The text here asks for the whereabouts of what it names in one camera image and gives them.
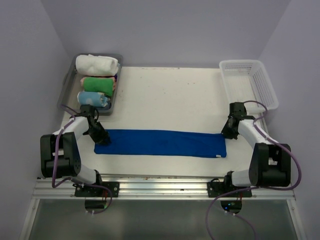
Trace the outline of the white towel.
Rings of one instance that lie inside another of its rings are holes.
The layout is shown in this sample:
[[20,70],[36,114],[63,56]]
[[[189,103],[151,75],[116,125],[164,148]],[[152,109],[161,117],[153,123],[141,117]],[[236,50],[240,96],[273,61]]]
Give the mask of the white towel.
[[109,56],[92,54],[79,55],[75,59],[75,68],[79,74],[103,77],[115,76],[118,73],[118,60]]

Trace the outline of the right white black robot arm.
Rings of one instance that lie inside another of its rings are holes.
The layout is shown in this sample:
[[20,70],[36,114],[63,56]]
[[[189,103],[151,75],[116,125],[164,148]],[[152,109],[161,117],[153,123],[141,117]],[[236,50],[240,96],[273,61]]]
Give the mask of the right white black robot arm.
[[225,139],[242,136],[252,147],[248,169],[229,171],[224,176],[223,192],[235,196],[244,187],[288,187],[291,182],[290,147],[267,136],[256,125],[257,120],[247,114],[244,102],[229,104],[229,115],[221,133]]

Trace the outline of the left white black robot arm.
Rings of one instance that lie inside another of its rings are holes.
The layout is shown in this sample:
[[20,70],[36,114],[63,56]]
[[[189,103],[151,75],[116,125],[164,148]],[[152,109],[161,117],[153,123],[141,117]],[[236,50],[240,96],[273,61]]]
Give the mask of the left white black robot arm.
[[51,178],[51,187],[57,188],[66,181],[86,186],[92,196],[103,193],[104,184],[100,173],[82,164],[78,140],[89,136],[102,146],[111,144],[111,138],[99,122],[99,111],[91,105],[82,105],[80,112],[63,106],[70,119],[60,130],[41,136],[40,165],[45,178]]

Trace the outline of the blue cloud pattern towel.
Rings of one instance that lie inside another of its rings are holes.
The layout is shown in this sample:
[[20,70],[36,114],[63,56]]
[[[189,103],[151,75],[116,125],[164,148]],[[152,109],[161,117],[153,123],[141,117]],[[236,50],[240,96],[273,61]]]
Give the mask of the blue cloud pattern towel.
[[91,105],[96,108],[105,108],[109,105],[109,98],[102,92],[80,91],[77,94],[80,105]]

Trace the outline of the white plastic basket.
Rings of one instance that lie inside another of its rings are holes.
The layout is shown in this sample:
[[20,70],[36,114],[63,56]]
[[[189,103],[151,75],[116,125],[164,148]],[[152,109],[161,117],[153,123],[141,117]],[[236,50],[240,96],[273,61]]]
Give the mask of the white plastic basket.
[[228,102],[247,102],[250,114],[279,107],[279,101],[263,63],[259,60],[223,60],[219,63]]

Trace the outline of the grey plastic tray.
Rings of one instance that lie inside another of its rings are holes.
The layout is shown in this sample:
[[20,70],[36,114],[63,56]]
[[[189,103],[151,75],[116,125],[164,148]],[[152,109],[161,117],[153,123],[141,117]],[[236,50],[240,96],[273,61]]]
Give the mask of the grey plastic tray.
[[102,116],[110,116],[115,108],[117,91],[118,91],[118,83],[120,82],[121,71],[123,67],[123,56],[121,54],[115,53],[78,53],[74,55],[68,72],[66,73],[64,80],[62,82],[62,89],[58,98],[57,107],[60,108],[61,105],[66,105],[76,110],[77,112],[80,110],[81,105],[78,102],[77,96],[78,93],[83,91],[83,87],[81,86],[81,78],[85,77],[85,75],[79,74],[76,69],[76,58],[80,55],[93,55],[93,56],[104,56],[104,57],[112,57],[118,60],[118,72],[115,76],[116,87],[113,91],[113,94],[110,98],[110,102],[106,107],[98,107],[99,114]]

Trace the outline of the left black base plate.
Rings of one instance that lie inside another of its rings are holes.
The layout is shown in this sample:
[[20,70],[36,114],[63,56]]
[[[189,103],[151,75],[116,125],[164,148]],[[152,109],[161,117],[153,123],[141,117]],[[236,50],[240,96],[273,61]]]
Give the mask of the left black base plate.
[[77,184],[75,187],[74,196],[81,198],[117,198],[120,191],[120,183],[117,181],[103,181],[100,184]]

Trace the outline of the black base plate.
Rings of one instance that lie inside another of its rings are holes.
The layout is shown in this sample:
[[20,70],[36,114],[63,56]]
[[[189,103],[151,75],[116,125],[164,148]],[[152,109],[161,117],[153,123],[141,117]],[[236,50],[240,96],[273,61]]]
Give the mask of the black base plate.
[[232,184],[227,185],[220,181],[209,181],[207,182],[207,195],[209,198],[216,198],[223,194],[237,191],[234,193],[230,193],[228,195],[222,196],[223,198],[251,198],[253,196],[251,190],[240,191],[245,189],[245,187],[234,186]]
[[120,191],[120,183],[117,181],[103,181],[100,184],[77,184],[75,187],[74,196],[81,198],[117,198]]

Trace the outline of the aluminium mounting rail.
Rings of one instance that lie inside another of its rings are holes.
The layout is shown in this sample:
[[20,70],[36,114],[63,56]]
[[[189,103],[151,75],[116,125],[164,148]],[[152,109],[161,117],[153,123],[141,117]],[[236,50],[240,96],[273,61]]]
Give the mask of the aluminium mounting rail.
[[[103,175],[106,182],[118,182],[117,200],[211,200],[204,177],[116,176]],[[73,183],[67,181],[57,188],[50,179],[38,179],[32,193],[33,199],[76,199]]]

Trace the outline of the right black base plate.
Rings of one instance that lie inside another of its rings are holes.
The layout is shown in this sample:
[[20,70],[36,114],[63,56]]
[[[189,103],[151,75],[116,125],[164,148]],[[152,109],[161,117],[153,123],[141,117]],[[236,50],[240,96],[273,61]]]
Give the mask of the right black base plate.
[[230,193],[228,195],[222,196],[223,198],[251,198],[253,196],[251,190],[240,191],[245,189],[245,187],[234,186],[232,184],[227,185],[220,181],[209,181],[207,182],[207,195],[209,198],[216,198],[223,194],[237,191],[234,193]]

